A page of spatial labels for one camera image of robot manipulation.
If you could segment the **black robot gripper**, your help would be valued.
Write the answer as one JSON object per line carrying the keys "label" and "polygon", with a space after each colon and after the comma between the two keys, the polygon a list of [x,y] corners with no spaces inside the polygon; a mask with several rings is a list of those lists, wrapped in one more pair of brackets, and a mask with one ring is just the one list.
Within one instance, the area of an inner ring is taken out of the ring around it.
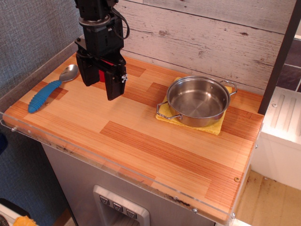
{"label": "black robot gripper", "polygon": [[125,59],[120,51],[124,47],[123,24],[118,16],[106,16],[96,21],[79,18],[83,28],[84,38],[76,41],[77,65],[86,86],[100,81],[99,69],[93,65],[113,67],[104,72],[105,87],[109,101],[124,94],[127,81]]}

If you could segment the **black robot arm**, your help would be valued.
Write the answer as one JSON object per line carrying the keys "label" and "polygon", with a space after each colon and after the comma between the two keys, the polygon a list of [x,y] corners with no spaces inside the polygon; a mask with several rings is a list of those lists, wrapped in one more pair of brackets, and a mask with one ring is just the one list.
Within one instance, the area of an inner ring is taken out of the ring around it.
{"label": "black robot arm", "polygon": [[116,0],[77,0],[79,24],[84,37],[77,38],[77,65],[86,86],[105,82],[108,100],[124,94],[126,61],[121,55],[130,29],[123,32],[126,19],[114,8]]}

